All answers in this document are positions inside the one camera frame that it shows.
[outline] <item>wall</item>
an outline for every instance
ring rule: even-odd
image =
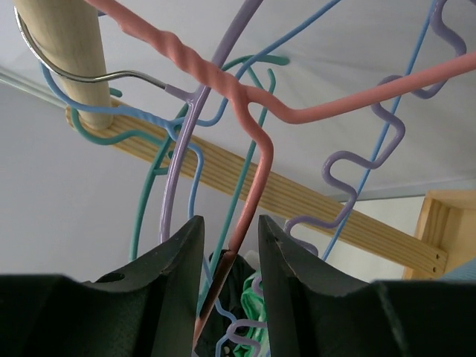
[[[422,203],[423,197],[382,199],[357,202],[355,209],[413,236]],[[324,253],[330,241],[330,237],[303,225],[293,227],[291,233],[296,238],[316,245],[320,255]],[[362,251],[342,241],[337,241],[327,262],[364,281],[399,279],[402,277],[404,269],[399,264]]]
[[[0,108],[0,272],[62,272],[93,280],[126,264],[148,163],[87,142],[65,122],[63,110],[2,84]],[[147,206],[141,253],[158,241],[164,183],[157,178]],[[190,184],[179,181],[173,231],[186,222]],[[199,187],[196,214],[205,217],[207,254],[229,201]],[[256,232],[254,220],[243,252],[257,250]]]

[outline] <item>pink hanger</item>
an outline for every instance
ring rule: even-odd
[[[194,344],[198,340],[213,308],[213,302],[233,265],[271,170],[274,154],[273,143],[251,117],[248,111],[249,103],[261,104],[286,123],[311,123],[379,103],[476,69],[476,52],[473,52],[393,82],[351,94],[348,97],[306,109],[291,109],[267,91],[242,85],[231,74],[221,71],[218,66],[202,59],[192,48],[184,45],[174,33],[154,28],[115,0],[86,0],[86,2],[107,13],[119,24],[123,32],[148,42],[160,54],[171,59],[182,71],[191,74],[201,84],[211,87],[223,97],[228,98],[239,123],[257,142],[261,150],[260,162],[250,193],[229,243],[230,251],[223,256],[222,262],[216,270],[216,278],[196,322]]]

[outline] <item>metal hook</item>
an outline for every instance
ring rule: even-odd
[[[99,83],[99,82],[106,82],[110,80],[117,80],[124,77],[134,77],[140,80],[145,80],[146,82],[156,87],[159,87],[160,89],[166,88],[167,86],[166,83],[139,71],[117,71],[117,72],[112,72],[112,73],[108,73],[108,74],[104,74],[102,76],[96,76],[96,77],[84,77],[84,76],[79,76],[77,74],[72,74],[67,71],[64,71],[63,69],[61,69],[60,67],[52,63],[52,61],[50,61],[45,56],[45,54],[36,44],[33,36],[28,30],[27,25],[23,21],[16,7],[14,7],[14,9],[15,9],[16,24],[18,25],[18,29],[20,30],[20,33],[22,34],[23,40],[27,44],[30,51],[47,69],[58,74],[59,76],[67,78],[69,80],[73,80],[75,82],[81,82],[81,83]]]

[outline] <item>gray wall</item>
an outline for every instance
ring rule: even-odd
[[[2,84],[0,108],[0,274],[62,272],[93,280],[127,263],[148,164],[85,141],[65,122],[63,110]],[[164,183],[164,177],[156,180],[147,207],[141,253],[158,241]],[[179,182],[173,231],[186,222],[190,183]],[[207,254],[229,200],[199,187],[196,213],[205,217]],[[257,250],[256,235],[254,220],[243,254]]]

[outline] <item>wooden rod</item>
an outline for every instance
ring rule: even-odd
[[[113,104],[118,105],[119,102],[113,100]],[[71,125],[70,108],[66,109],[66,118]],[[90,129],[89,132],[101,138],[110,138],[133,129],[142,130],[160,139],[164,139],[167,134],[164,129],[156,125],[125,115],[116,115],[114,123],[106,130]],[[192,142],[202,149],[205,157],[200,182],[231,196],[245,160],[196,136],[192,137]],[[140,138],[126,139],[116,144],[115,147],[148,162],[153,161],[158,151],[156,145]],[[168,165],[167,159],[164,160],[164,164]],[[185,156],[181,175],[192,179],[195,168],[196,155],[189,150]],[[248,195],[256,168],[256,164],[251,164],[240,195],[241,200],[244,200]],[[260,200],[260,207],[286,219],[308,214],[331,220],[342,209],[342,204],[271,172]],[[333,230],[312,228],[326,235],[333,234]],[[428,272],[431,276],[441,274],[446,265],[447,254],[438,247],[425,244],[356,211],[350,214],[346,227],[342,231],[341,239],[403,266]]]
[[[45,56],[80,76],[106,73],[97,10],[83,0],[13,0]],[[61,78],[66,93],[90,106],[111,106],[108,83],[78,83]],[[92,129],[105,129],[112,115],[80,112]]]

